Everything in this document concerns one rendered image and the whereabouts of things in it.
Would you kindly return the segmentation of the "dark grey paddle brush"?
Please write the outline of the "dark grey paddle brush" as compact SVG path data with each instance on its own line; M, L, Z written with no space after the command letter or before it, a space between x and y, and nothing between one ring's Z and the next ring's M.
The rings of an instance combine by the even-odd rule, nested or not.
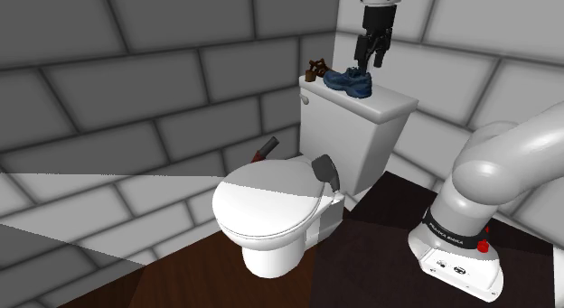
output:
M342 201L344 195L341 193L340 177L331 157L328 154L323 154L315 158L311 165L316 179L331 186L334 193L332 205Z

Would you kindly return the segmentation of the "white toilet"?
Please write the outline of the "white toilet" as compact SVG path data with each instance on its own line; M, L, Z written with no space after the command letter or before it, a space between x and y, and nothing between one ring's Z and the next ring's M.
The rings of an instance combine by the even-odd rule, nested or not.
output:
M265 159L229 173L212 196L221 231L240 246L246 268L277 278L305 251L329 237L343 219L346 199L379 180L392 149L416 109L416 99L373 86L368 98L352 98L321 80L299 79L299 157ZM316 179L311 162L328 154L339 173L344 199Z

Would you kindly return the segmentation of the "brown heeled sandal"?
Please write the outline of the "brown heeled sandal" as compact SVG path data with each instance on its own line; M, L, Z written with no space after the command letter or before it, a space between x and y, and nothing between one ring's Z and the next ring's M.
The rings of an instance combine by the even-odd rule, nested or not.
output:
M310 68L305 71L305 82L313 82L317 77L322 78L327 71L332 70L327 66L324 58L317 61L310 60L308 63Z

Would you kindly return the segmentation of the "blue sneaker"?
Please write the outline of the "blue sneaker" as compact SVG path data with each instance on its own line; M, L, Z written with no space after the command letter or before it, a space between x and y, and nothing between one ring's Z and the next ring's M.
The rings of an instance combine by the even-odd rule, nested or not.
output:
M347 68L343 73L327 71L323 81L328 88L344 91L352 98L368 98L372 93L371 74L356 67Z

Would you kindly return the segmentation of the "dark robot stand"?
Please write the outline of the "dark robot stand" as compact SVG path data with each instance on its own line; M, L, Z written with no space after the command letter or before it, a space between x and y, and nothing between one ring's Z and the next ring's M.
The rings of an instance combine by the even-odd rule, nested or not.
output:
M491 219L492 249L504 274L499 298L486 303L421 271L408 234L436 193L384 173L315 252L310 308L564 308L564 277L554 275L553 246Z

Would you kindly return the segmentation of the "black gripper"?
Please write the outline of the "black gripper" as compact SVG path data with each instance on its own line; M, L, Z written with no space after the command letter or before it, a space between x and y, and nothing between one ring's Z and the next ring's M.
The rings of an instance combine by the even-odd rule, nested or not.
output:
M361 73L365 73L368 62L373 54L373 35L381 34L376 43L374 51L375 68L382 66L383 58L390 49L392 27L396 14L396 5L387 6L365 6L362 19L362 28L367 34L359 35L354 52Z

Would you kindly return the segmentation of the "red and black tool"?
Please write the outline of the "red and black tool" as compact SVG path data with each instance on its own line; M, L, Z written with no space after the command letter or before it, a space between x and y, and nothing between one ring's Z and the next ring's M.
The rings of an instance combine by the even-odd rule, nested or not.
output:
M272 136L258 151L254 154L252 162L263 161L267 156L277 147L279 141L275 136Z

